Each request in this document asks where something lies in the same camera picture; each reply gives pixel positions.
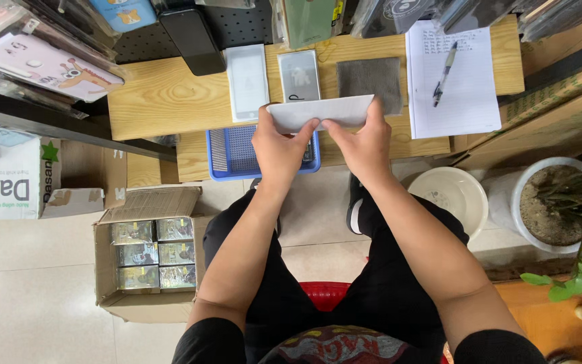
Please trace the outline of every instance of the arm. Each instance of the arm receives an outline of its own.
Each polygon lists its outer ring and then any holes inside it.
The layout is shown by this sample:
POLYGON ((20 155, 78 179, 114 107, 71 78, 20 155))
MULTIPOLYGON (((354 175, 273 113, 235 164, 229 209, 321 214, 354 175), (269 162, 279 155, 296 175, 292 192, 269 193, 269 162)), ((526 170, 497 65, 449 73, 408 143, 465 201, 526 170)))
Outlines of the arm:
POLYGON ((375 98, 370 104, 365 126, 355 134, 331 120, 323 126, 374 198, 415 277, 437 306, 451 351, 466 336, 485 329, 524 335, 473 254, 392 175, 392 128, 384 120, 381 101, 375 98))
POLYGON ((282 202, 318 122, 309 120, 295 137, 288 138, 276 131, 265 106, 259 109, 259 123, 252 142, 262 182, 208 267, 188 327, 202 319, 220 317, 231 320, 244 331, 248 307, 262 283, 282 202))

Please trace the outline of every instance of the microfiber cloth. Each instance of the microfiber cloth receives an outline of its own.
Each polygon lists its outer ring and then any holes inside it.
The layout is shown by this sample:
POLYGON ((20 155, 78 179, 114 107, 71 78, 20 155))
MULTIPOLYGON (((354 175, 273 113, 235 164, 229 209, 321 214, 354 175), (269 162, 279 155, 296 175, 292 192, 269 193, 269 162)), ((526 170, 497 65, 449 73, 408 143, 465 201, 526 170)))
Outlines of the microfiber cloth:
POLYGON ((400 64, 398 57, 337 62, 338 96, 375 94, 383 98, 386 115, 401 115, 400 64))

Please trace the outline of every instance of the black pants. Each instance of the black pants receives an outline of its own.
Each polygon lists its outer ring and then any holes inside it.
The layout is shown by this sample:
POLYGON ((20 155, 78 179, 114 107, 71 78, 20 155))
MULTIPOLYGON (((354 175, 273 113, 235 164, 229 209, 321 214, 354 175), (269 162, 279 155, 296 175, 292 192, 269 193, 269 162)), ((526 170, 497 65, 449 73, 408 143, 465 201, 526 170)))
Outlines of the black pants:
MULTIPOLYGON (((255 190, 250 190, 208 224, 204 236, 206 267, 254 194, 255 190)), ((468 243, 462 224, 452 214, 415 198, 464 244, 468 243)), ((273 234, 264 277, 247 312, 248 363, 258 362, 293 335, 327 325, 370 328, 421 348, 433 363, 440 360, 446 338, 437 308, 417 282, 369 194, 363 198, 358 222, 360 231, 372 238, 369 261, 332 312, 316 309, 282 261, 282 248, 273 234)))

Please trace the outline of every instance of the blue phone case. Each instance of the blue phone case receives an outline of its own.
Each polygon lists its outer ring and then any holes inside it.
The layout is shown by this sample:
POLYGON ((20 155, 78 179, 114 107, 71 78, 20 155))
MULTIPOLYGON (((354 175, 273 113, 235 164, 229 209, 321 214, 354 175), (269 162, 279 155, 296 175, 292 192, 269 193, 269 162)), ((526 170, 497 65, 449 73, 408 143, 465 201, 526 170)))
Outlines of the blue phone case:
POLYGON ((150 0, 89 0, 111 29, 125 33, 157 21, 150 0))

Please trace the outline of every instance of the green star logo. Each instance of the green star logo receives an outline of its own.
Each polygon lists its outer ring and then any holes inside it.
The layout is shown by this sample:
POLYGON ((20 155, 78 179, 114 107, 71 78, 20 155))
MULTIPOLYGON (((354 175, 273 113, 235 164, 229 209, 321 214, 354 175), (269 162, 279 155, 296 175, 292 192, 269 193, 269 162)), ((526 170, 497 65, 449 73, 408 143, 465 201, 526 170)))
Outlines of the green star logo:
POLYGON ((42 150, 44 151, 44 154, 42 155, 42 159, 44 159, 45 161, 53 161, 53 162, 59 162, 58 161, 58 150, 60 150, 59 148, 55 148, 53 147, 53 142, 48 142, 48 145, 43 145, 42 146, 42 150))

